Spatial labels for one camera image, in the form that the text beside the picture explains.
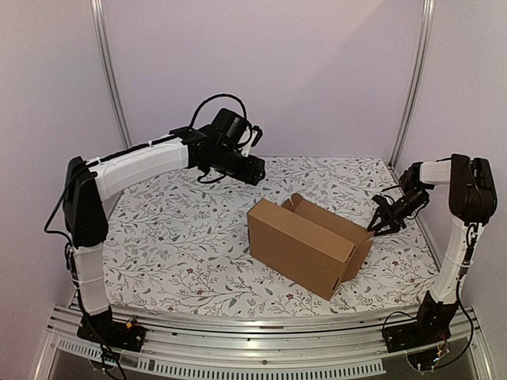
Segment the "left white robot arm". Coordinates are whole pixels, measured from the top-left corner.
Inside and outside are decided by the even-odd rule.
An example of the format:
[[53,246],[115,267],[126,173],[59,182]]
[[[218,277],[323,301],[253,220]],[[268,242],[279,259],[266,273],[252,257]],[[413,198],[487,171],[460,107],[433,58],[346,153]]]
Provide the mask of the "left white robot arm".
[[102,158],[86,161],[77,156],[69,161],[57,203],[66,228],[61,234],[67,240],[82,312],[91,316],[86,328],[100,343],[112,343],[118,335],[116,323],[104,315],[110,304],[102,268],[109,232],[103,203],[134,184],[183,169],[197,168],[204,176],[215,170],[220,177],[256,185],[265,178],[265,162],[250,151],[262,136],[262,129],[245,116],[221,108],[203,127],[179,127]]

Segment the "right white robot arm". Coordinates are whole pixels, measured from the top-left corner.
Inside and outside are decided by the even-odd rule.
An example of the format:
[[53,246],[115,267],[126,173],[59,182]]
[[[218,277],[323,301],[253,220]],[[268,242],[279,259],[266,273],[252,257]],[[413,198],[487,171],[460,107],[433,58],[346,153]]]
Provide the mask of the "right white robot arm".
[[372,197],[377,208],[367,231],[377,237],[405,229],[406,221],[429,204],[429,191],[440,185],[448,186],[452,227],[429,295],[437,304],[451,305],[457,303],[475,247],[497,209],[494,177],[487,159],[452,154],[437,161],[413,163],[398,180],[400,198]]

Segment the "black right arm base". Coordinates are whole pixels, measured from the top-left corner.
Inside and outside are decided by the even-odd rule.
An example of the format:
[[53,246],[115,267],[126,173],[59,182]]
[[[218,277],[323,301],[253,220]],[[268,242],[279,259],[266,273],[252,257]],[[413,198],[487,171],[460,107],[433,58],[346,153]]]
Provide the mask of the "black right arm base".
[[449,326],[458,306],[458,302],[436,302],[427,292],[413,321],[382,327],[387,351],[392,353],[410,350],[450,338]]

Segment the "brown cardboard box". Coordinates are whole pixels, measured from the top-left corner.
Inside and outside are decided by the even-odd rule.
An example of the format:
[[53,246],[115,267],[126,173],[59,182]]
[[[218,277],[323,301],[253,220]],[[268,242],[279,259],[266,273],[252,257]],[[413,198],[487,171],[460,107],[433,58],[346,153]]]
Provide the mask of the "brown cardboard box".
[[281,205],[262,199],[247,213],[250,255],[329,301],[354,279],[373,233],[294,193]]

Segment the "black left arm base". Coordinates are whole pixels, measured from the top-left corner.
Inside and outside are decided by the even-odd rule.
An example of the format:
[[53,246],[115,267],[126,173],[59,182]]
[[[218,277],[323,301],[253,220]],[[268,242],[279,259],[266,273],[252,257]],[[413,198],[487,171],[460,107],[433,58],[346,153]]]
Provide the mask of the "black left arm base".
[[126,321],[115,321],[112,310],[96,315],[82,313],[77,337],[111,348],[119,348],[130,352],[141,352],[147,330],[138,323],[137,316]]

